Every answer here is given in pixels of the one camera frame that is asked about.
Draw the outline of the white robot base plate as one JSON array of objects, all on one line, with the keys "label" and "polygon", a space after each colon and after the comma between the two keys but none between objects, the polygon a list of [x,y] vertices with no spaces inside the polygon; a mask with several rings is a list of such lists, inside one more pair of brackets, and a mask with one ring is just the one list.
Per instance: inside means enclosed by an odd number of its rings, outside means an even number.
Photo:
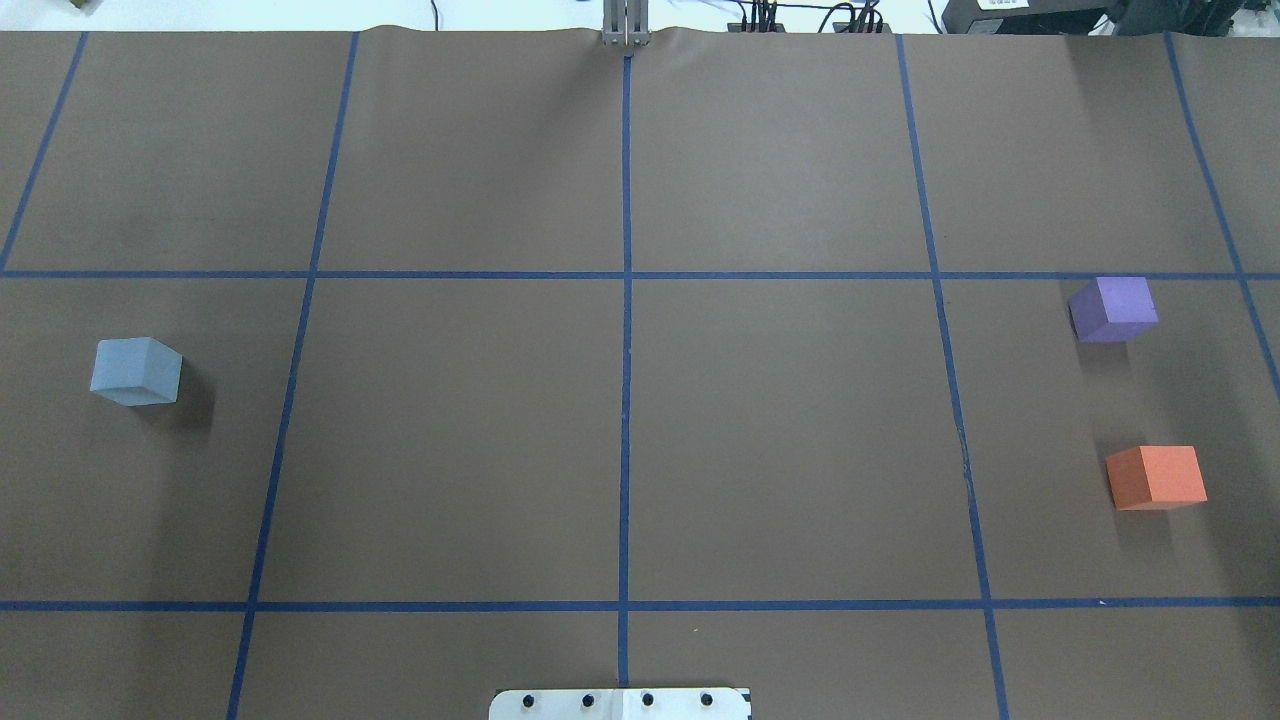
[{"label": "white robot base plate", "polygon": [[502,691],[489,719],[751,719],[750,691],[731,687]]}]

